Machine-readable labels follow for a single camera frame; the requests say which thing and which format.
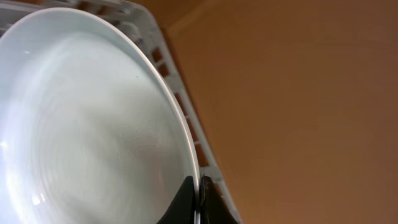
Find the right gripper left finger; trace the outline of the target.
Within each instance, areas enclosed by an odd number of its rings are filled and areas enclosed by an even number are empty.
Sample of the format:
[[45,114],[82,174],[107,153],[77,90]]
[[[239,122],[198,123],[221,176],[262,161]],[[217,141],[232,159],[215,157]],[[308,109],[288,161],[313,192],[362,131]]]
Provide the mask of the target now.
[[193,177],[187,176],[157,224],[194,224],[195,206]]

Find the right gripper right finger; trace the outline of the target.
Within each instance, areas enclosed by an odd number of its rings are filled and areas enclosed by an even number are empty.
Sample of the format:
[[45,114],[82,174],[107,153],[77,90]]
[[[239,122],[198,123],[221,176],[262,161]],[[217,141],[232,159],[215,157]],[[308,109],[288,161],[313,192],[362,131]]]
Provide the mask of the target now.
[[200,180],[200,223],[238,224],[224,203],[215,183],[206,175]]

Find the large light blue plate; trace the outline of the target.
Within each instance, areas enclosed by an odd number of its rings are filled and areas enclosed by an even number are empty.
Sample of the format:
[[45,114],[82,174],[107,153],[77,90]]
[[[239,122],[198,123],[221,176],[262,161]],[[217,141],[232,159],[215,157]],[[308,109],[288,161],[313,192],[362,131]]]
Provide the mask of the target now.
[[1,37],[2,223],[156,223],[185,179],[182,110],[120,30],[51,8]]

